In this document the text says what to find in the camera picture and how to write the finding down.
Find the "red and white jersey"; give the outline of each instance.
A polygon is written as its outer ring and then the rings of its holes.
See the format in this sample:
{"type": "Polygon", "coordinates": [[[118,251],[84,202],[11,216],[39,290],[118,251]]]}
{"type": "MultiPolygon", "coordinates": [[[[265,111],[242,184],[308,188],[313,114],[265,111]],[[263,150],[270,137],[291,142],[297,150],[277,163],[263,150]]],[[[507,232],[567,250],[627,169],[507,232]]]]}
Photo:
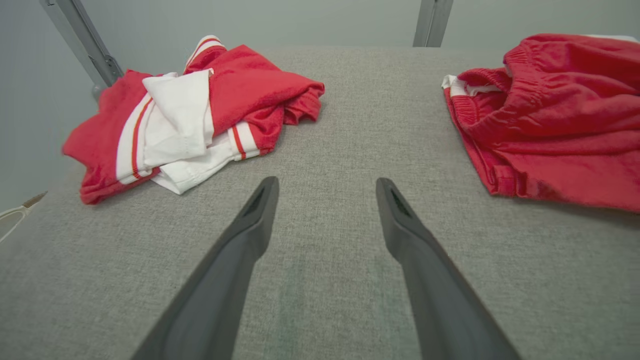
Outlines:
{"type": "Polygon", "coordinates": [[[149,179],[182,193],[231,160],[271,152],[283,124],[317,119],[323,93],[322,83],[283,72],[246,46],[227,51],[208,36],[182,76],[128,70],[63,152],[87,167],[86,204],[149,179]]]}

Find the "metal frame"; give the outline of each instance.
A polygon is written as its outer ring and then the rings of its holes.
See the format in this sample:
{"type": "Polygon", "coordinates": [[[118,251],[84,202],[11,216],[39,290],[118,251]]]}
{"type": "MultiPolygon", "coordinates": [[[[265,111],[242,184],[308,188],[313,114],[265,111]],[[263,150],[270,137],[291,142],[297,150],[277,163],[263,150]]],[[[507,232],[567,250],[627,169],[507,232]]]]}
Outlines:
{"type": "Polygon", "coordinates": [[[123,73],[107,51],[82,3],[80,0],[40,0],[40,4],[93,80],[94,96],[99,96],[123,73]]]}
{"type": "Polygon", "coordinates": [[[453,0],[422,0],[413,38],[414,47],[440,47],[452,5],[453,0]]]}

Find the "wrinkled fabric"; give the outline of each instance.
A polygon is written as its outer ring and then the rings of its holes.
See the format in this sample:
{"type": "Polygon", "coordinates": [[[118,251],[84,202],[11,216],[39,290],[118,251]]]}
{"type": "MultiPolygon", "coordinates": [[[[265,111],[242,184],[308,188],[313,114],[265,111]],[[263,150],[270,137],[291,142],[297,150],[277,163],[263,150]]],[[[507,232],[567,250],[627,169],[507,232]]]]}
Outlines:
{"type": "Polygon", "coordinates": [[[443,87],[492,195],[640,212],[640,44],[526,38],[443,87]]]}
{"type": "Polygon", "coordinates": [[[273,151],[284,124],[315,121],[324,85],[207,36],[182,76],[128,70],[99,112],[75,128],[63,153],[81,162],[85,204],[145,181],[181,194],[229,161],[273,151]]]}

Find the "red fabric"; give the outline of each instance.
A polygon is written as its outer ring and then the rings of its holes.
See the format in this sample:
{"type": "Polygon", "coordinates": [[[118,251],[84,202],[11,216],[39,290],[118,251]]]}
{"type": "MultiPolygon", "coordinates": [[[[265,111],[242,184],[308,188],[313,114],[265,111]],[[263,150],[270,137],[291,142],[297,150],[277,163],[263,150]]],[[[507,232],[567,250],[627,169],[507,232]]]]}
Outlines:
{"type": "Polygon", "coordinates": [[[214,71],[209,79],[214,136],[245,120],[260,155],[274,149],[283,124],[315,121],[320,113],[324,84],[281,71],[245,45],[230,51],[212,46],[196,56],[184,73],[209,68],[214,71]]]}
{"type": "MultiPolygon", "coordinates": [[[[197,49],[206,48],[216,41],[205,38],[197,49]]],[[[322,83],[283,72],[246,46],[227,51],[223,46],[216,45],[196,56],[197,49],[184,73],[214,70],[209,80],[214,136],[246,120],[260,154],[264,155],[275,147],[283,124],[296,125],[305,117],[314,121],[317,119],[321,106],[319,97],[324,93],[322,83]]],[[[149,76],[128,70],[123,78],[103,92],[98,114],[74,129],[65,142],[63,153],[86,167],[80,188],[83,203],[97,204],[158,174],[159,168],[154,168],[151,175],[141,177],[134,165],[132,175],[137,179],[135,182],[123,184],[116,176],[120,135],[129,115],[147,94],[142,79],[149,76]]],[[[234,133],[244,159],[246,154],[235,128],[234,133]]],[[[136,141],[137,134],[138,127],[134,132],[136,141]]],[[[134,142],[134,164],[136,150],[137,142],[134,142]]]]}
{"type": "Polygon", "coordinates": [[[64,155],[71,156],[86,167],[80,187],[83,203],[97,204],[144,183],[160,171],[155,168],[147,177],[137,176],[139,180],[133,184],[122,184],[116,177],[120,134],[129,115],[147,93],[142,79],[149,76],[128,70],[123,78],[103,91],[98,114],[75,128],[62,147],[64,155]]]}
{"type": "Polygon", "coordinates": [[[542,34],[504,63],[458,77],[500,91],[445,89],[489,192],[640,212],[640,44],[542,34]]]}

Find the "white fabric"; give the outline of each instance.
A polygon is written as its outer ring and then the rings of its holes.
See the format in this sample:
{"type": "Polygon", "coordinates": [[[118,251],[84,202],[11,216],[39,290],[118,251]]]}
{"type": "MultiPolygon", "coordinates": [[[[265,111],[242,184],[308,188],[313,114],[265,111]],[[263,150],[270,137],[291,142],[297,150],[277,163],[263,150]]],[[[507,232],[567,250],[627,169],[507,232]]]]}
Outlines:
{"type": "MultiPolygon", "coordinates": [[[[236,131],[238,131],[241,145],[246,153],[245,158],[258,156],[260,151],[255,146],[246,121],[240,121],[236,125],[236,131]]],[[[207,152],[203,156],[163,165],[160,167],[160,174],[153,177],[152,180],[176,194],[182,194],[220,171],[229,161],[241,159],[242,154],[236,144],[234,128],[231,127],[213,138],[211,146],[207,148],[207,152]]]]}
{"type": "Polygon", "coordinates": [[[627,35],[585,35],[592,38],[612,38],[615,40],[639,42],[636,38],[627,35]]]}
{"type": "Polygon", "coordinates": [[[229,161],[260,154],[246,121],[213,138],[209,103],[212,74],[213,70],[207,69],[142,81],[148,91],[145,98],[150,101],[145,112],[147,120],[140,127],[144,131],[143,163],[149,168],[160,167],[160,173],[152,180],[176,194],[210,178],[229,161]]]}
{"type": "Polygon", "coordinates": [[[144,129],[146,166],[156,167],[205,154],[213,134],[209,107],[211,74],[207,69],[179,77],[171,73],[142,81],[154,100],[144,129]]]}
{"type": "MultiPolygon", "coordinates": [[[[245,153],[246,158],[252,158],[254,156],[260,155],[260,150],[258,146],[255,144],[255,140],[253,139],[253,135],[251,134],[251,129],[249,128],[249,123],[246,121],[240,121],[236,125],[236,131],[238,132],[238,138],[240,139],[240,144],[242,145],[242,151],[245,153]]],[[[238,152],[240,152],[240,157],[236,158],[236,161],[242,160],[242,154],[240,148],[237,146],[236,142],[233,141],[233,144],[236,146],[238,152]]]]}
{"type": "Polygon", "coordinates": [[[143,129],[147,125],[153,108],[151,96],[145,95],[127,118],[120,133],[116,151],[116,178],[123,184],[131,184],[137,181],[138,177],[151,175],[152,167],[146,167],[143,162],[145,148],[143,129]],[[138,177],[134,175],[134,169],[137,170],[138,177]]]}
{"type": "Polygon", "coordinates": [[[444,77],[444,80],[442,80],[442,88],[447,89],[447,88],[451,88],[451,92],[449,93],[449,96],[454,97],[454,96],[476,96],[478,93],[481,92],[499,92],[500,89],[497,88],[497,86],[495,85],[485,85],[485,86],[467,86],[467,82],[466,81],[462,81],[460,79],[458,79],[457,76],[454,75],[447,75],[444,77]]]}

